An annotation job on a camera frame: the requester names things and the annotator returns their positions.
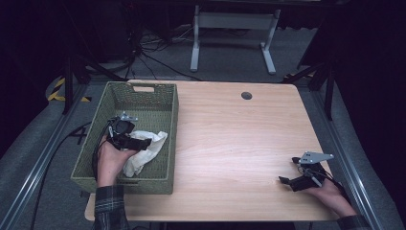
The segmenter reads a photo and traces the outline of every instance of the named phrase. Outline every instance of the hand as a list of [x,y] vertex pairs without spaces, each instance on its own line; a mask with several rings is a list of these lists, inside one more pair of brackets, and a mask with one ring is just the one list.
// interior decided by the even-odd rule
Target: hand
[[98,153],[98,188],[114,185],[116,177],[122,171],[125,162],[138,152],[136,150],[117,150],[105,140],[106,137],[103,136]]
[[305,189],[304,192],[316,196],[340,218],[357,215],[341,195],[340,190],[328,179],[325,179],[321,188],[309,188]]

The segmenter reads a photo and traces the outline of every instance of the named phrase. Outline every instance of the green basket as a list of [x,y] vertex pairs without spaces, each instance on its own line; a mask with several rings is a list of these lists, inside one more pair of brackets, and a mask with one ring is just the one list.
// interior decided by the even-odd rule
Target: green basket
[[125,111],[128,116],[138,118],[134,129],[153,133],[164,131],[168,138],[157,156],[146,163],[138,175],[129,178],[121,174],[117,183],[123,184],[125,191],[131,194],[171,194],[178,108],[176,84],[108,82],[71,179],[84,191],[96,192],[92,171],[94,147],[107,120]]

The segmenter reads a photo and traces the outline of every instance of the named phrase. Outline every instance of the towel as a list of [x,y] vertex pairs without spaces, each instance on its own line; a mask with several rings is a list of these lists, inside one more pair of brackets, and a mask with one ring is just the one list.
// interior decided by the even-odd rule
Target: towel
[[138,175],[143,169],[144,165],[151,161],[167,140],[168,134],[160,131],[158,134],[148,131],[136,130],[130,133],[132,138],[145,140],[151,138],[151,144],[146,150],[141,150],[137,154],[131,156],[124,165],[123,172],[125,176],[132,177],[134,174]]

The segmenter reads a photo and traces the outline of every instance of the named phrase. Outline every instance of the plaid sleeve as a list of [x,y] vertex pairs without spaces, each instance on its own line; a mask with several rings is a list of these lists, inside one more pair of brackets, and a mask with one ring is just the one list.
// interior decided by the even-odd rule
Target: plaid sleeve
[[122,185],[97,189],[93,229],[129,230],[125,216],[124,187]]
[[343,230],[371,230],[370,225],[362,215],[339,218],[337,222]]

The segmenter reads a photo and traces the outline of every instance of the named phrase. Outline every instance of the wooden table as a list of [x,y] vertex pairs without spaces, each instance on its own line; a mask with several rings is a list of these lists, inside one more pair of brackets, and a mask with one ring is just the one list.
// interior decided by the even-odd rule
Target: wooden table
[[[288,84],[176,83],[172,195],[125,195],[129,220],[298,221],[337,217],[278,176],[300,176],[292,157],[322,152],[298,90]],[[252,94],[251,100],[241,93]],[[95,196],[85,216],[94,220]]]

